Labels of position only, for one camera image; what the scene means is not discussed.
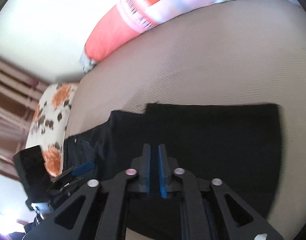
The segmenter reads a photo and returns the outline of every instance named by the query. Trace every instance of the beige bed sheet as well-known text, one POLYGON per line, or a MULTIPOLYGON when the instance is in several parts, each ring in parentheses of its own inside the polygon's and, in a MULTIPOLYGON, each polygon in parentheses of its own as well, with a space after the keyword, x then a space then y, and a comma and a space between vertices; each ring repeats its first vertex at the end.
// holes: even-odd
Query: beige bed sheet
POLYGON ((285 0, 238 0, 176 17, 86 75, 66 136, 147 103, 282 106, 283 164, 269 222, 285 240, 306 222, 306 14, 285 0))

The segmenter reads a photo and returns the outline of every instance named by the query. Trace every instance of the brown curtain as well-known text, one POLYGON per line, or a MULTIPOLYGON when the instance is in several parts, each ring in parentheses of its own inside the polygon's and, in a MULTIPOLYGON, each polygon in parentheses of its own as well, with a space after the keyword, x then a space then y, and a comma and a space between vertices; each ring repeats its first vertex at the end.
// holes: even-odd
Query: brown curtain
POLYGON ((24 149, 35 109, 47 87, 0 59, 0 174, 18 179, 12 157, 24 149))

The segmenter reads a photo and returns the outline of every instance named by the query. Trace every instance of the triangular cutout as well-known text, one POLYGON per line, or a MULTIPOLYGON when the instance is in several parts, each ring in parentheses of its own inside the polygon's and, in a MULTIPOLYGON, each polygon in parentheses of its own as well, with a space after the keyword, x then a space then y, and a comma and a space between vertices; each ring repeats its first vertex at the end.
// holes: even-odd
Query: triangular cutout
POLYGON ((229 194, 226 194, 224 197, 237 227, 245 226, 253 221, 253 217, 229 194))
POLYGON ((55 218, 54 222, 68 230, 72 230, 78 215, 80 214, 80 210, 82 209, 85 199, 85 196, 80 196, 70 206, 65 208, 63 212, 55 218))

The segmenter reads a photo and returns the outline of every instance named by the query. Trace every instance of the floral pillow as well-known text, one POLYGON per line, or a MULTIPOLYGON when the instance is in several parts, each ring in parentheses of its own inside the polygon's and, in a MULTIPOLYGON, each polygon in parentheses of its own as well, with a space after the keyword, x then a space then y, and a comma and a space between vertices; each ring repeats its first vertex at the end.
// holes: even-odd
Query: floral pillow
POLYGON ((66 124, 78 84, 52 84, 39 101, 28 134, 26 148, 40 145, 50 175, 61 171, 66 124))

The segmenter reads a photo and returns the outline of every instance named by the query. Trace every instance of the bright light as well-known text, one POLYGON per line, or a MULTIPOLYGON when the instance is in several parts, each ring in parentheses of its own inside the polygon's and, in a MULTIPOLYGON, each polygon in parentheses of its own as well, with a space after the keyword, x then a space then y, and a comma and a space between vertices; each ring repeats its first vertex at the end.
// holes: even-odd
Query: bright light
POLYGON ((2 235, 7 235, 13 232, 24 233, 24 226, 16 223, 15 219, 0 214, 0 233, 2 235))

